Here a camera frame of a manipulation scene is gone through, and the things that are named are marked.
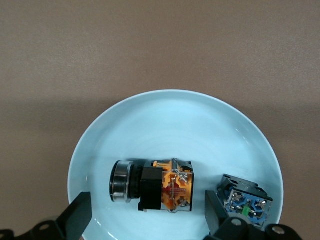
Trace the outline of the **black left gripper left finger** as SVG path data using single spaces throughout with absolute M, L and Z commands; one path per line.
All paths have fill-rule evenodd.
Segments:
M 40 222 L 19 236 L 0 229 L 0 240 L 80 240 L 91 219 L 91 193 L 81 192 L 57 219 Z

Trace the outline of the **blue push-button switch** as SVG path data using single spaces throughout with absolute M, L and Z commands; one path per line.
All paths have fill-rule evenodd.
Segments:
M 217 196 L 228 215 L 242 216 L 259 229 L 266 225 L 273 199 L 257 183 L 224 174 Z

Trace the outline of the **light blue round plate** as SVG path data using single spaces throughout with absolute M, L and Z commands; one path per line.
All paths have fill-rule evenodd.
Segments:
M 113 202 L 114 164 L 124 160 L 190 161 L 190 212 L 138 209 L 138 200 Z M 284 186 L 277 157 L 243 113 L 211 96 L 183 90 L 139 94 L 114 105 L 85 131 L 73 153 L 68 198 L 90 192 L 92 219 L 84 240 L 203 240 L 209 234 L 205 192 L 224 174 L 257 183 L 272 197 L 268 222 L 280 221 Z

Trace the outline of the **orange push-button switch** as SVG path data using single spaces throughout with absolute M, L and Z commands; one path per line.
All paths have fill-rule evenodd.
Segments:
M 109 195 L 113 202 L 138 199 L 139 211 L 190 212 L 194 176 L 192 163 L 177 158 L 119 160 L 110 174 Z

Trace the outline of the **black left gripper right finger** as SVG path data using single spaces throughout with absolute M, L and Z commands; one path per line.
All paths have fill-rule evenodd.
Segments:
M 301 240 L 298 233 L 283 224 L 259 229 L 239 216 L 229 216 L 213 190 L 205 192 L 205 219 L 209 235 L 203 240 Z

